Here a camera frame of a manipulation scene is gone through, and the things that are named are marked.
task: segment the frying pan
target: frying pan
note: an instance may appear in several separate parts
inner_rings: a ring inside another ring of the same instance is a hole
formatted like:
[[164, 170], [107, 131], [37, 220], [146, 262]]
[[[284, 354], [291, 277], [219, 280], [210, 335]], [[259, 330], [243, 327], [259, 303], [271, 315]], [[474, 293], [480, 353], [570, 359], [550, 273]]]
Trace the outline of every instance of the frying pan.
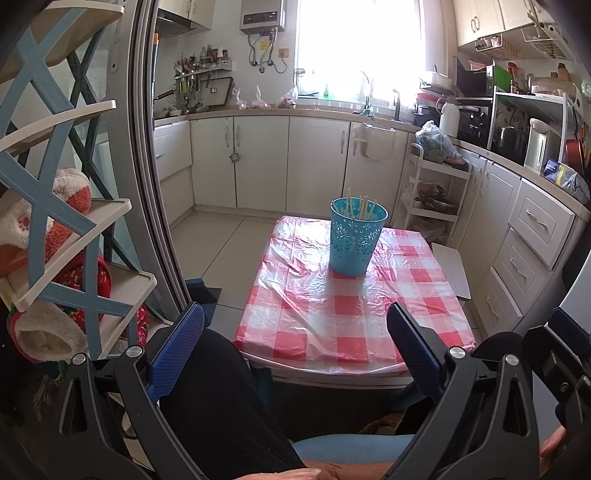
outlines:
[[583, 178], [585, 177], [585, 167], [584, 167], [584, 153], [583, 153], [583, 143], [579, 140], [579, 124], [577, 122], [577, 112], [573, 107], [573, 117], [574, 117], [574, 138], [569, 138], [566, 141], [566, 163], [567, 165], [572, 168], [575, 172], [581, 175]]

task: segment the blue seat cushion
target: blue seat cushion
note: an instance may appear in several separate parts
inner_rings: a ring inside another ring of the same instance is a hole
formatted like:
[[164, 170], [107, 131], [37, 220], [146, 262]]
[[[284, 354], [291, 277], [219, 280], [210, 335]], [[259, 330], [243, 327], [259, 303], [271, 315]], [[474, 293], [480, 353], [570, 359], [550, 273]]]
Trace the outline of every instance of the blue seat cushion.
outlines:
[[395, 462], [413, 435], [325, 435], [293, 445], [302, 460], [364, 465]]

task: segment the water heater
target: water heater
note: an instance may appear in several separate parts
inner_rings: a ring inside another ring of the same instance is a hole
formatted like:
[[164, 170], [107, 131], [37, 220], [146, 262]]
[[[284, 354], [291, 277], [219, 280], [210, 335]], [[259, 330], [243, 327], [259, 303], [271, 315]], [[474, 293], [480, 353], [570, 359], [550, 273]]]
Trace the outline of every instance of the water heater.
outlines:
[[242, 0], [242, 32], [265, 36], [273, 28], [285, 30], [285, 0]]

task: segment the storage cart shelf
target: storage cart shelf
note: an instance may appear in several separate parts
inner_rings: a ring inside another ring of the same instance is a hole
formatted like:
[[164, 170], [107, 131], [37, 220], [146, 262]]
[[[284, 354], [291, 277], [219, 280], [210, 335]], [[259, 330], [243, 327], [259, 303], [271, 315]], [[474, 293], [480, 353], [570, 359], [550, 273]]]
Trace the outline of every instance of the storage cart shelf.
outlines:
[[[117, 21], [123, 16], [124, 8], [105, 2], [90, 0], [57, 0], [41, 11], [31, 23], [31, 32], [36, 41], [41, 39], [60, 21], [70, 9], [82, 8], [85, 11], [60, 37], [48, 53], [45, 61], [48, 67], [57, 65], [73, 51], [92, 37], [101, 28]], [[0, 71], [0, 83], [17, 76], [21, 62], [13, 52]]]
[[117, 105], [114, 100], [107, 100], [106, 102], [93, 103], [42, 118], [25, 127], [19, 128], [6, 137], [0, 138], [0, 151], [7, 150], [13, 156], [21, 154], [47, 140], [56, 125], [71, 120], [74, 120], [74, 125], [80, 125], [88, 119], [113, 110], [116, 107]]
[[0, 278], [0, 296], [10, 308], [10, 304], [24, 312], [39, 296], [49, 282], [93, 239], [99, 236], [109, 225], [123, 217], [131, 210], [131, 201], [128, 199], [103, 200], [92, 199], [90, 212], [86, 215], [96, 226], [87, 234], [80, 236], [71, 234], [60, 249], [50, 258], [45, 265], [43, 276], [29, 288], [28, 267], [21, 268], [5, 278]]
[[111, 299], [133, 304], [133, 308], [125, 318], [105, 315], [100, 321], [100, 343], [102, 352], [99, 359], [106, 358], [115, 342], [127, 325], [134, 318], [135, 312], [143, 304], [156, 286], [156, 277], [151, 273], [134, 272], [117, 264], [109, 264], [111, 272]]

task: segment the plastic table cover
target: plastic table cover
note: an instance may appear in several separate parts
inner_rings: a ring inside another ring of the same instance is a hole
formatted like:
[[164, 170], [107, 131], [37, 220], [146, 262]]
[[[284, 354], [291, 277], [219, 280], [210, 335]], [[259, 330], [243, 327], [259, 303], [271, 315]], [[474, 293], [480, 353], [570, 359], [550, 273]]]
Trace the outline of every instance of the plastic table cover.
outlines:
[[395, 301], [447, 346], [474, 350], [470, 324], [420, 233], [384, 228], [364, 277], [334, 272], [329, 255], [329, 221], [278, 220], [237, 331], [246, 358], [317, 374], [403, 374], [386, 326]]

